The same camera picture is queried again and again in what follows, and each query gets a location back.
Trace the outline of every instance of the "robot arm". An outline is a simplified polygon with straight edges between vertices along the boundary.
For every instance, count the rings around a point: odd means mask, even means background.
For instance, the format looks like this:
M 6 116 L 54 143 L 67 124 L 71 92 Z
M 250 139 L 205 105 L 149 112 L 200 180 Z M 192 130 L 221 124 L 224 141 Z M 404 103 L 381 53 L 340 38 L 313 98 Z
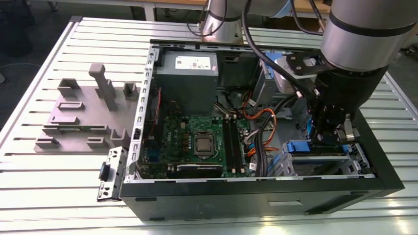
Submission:
M 228 13 L 228 17 L 224 27 L 206 41 L 242 41 L 240 17 L 245 2 L 229 0 L 226 5 L 226 0 L 212 0 L 204 33 L 212 34 L 222 20 L 220 16 Z M 286 8 L 288 3 L 286 0 L 254 0 L 249 13 L 273 14 Z M 352 121 L 412 33 L 417 12 L 416 0 L 334 0 L 321 49 L 288 56 L 290 74 L 317 75 L 317 96 L 308 97 L 313 141 L 337 144 L 359 140 Z

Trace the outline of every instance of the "red wire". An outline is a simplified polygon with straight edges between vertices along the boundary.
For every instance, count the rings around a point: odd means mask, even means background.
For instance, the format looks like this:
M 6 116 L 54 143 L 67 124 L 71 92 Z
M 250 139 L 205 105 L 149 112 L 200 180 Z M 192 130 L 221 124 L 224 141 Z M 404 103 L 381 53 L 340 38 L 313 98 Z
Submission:
M 153 122 L 153 128 L 152 128 L 152 132 L 150 132 L 149 138 L 150 138 L 150 136 L 152 136 L 153 133 L 154 133 L 156 123 L 157 123 L 157 119 L 158 119 L 158 115 L 160 115 L 160 107 L 161 107 L 161 104 L 162 104 L 162 88 L 158 89 L 158 106 L 157 106 L 157 111 L 156 111 L 156 116 L 154 116 L 154 122 Z

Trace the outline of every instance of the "cpu socket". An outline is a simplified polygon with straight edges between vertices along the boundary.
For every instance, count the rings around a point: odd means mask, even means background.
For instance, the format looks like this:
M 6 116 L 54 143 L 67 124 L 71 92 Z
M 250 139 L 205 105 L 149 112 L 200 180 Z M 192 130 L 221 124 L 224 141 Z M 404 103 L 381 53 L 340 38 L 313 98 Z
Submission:
M 214 155 L 214 133 L 201 131 L 196 134 L 196 155 L 206 160 Z

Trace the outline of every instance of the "power supply label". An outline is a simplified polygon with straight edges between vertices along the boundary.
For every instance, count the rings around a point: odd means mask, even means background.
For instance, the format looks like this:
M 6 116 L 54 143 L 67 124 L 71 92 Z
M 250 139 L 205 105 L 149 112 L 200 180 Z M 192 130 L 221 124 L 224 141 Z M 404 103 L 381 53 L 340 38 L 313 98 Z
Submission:
M 178 70 L 212 70 L 210 57 L 178 56 Z

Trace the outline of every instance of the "motherboard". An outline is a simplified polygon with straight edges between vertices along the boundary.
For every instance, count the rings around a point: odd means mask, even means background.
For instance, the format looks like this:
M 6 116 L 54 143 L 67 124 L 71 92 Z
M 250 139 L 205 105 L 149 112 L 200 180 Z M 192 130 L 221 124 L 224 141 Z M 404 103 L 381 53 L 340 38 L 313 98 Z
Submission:
M 249 121 L 237 117 L 166 116 L 161 144 L 148 145 L 142 174 L 153 179 L 252 176 L 248 134 Z

